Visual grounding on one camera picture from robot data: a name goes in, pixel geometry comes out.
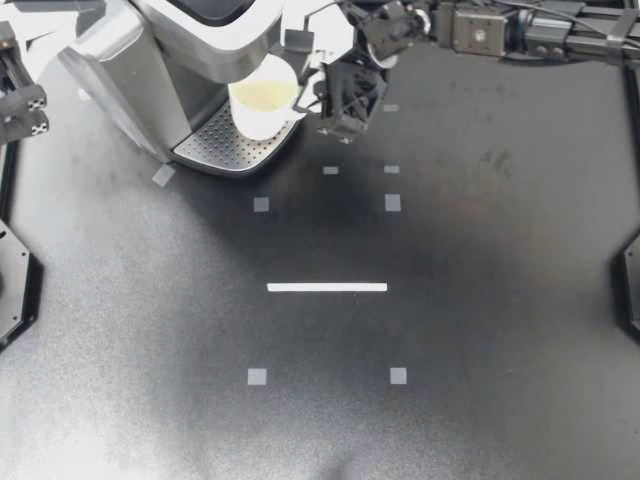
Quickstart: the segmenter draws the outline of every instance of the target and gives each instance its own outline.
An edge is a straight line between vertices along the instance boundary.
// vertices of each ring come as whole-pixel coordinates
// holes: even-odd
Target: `black table surface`
[[[43,83],[11,224],[46,271],[0,354],[0,478],[638,479],[619,71],[416,49],[353,145],[309,121],[258,176],[165,188],[60,65]]]

